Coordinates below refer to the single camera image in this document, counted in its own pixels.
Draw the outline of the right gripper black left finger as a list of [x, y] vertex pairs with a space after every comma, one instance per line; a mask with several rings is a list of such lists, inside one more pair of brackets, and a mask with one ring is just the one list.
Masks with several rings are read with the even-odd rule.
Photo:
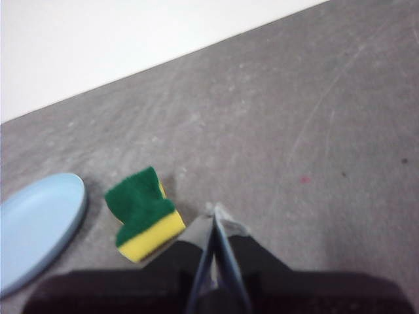
[[207, 204], [177, 239], [142, 270], [158, 288], [147, 297], [143, 313], [183, 313], [213, 225], [215, 207]]

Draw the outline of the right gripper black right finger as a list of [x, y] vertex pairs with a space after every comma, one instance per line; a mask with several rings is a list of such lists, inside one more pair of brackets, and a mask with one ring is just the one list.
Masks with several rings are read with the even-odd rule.
[[214, 292], [215, 313], [292, 313], [293, 298], [283, 279], [293, 271], [259, 244], [247, 226], [216, 203], [215, 255], [222, 284]]

